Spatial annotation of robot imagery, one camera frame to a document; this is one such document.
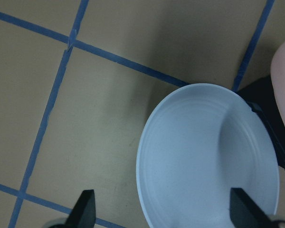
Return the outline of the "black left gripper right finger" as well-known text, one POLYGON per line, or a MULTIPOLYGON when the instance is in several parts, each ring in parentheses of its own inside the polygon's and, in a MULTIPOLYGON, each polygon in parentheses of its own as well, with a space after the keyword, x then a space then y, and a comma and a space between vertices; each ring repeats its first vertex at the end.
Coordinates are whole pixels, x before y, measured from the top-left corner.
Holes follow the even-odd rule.
POLYGON ((230 189, 229 216, 235 228, 272 228, 272 221, 242 188, 230 189))

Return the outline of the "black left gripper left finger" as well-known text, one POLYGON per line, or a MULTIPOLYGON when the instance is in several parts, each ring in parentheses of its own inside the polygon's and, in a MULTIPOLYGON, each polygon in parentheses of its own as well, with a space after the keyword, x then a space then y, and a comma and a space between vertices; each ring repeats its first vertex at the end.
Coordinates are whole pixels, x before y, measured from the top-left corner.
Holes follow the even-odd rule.
POLYGON ((93 228, 95 226, 95 192, 84 190, 64 223, 66 228, 93 228))

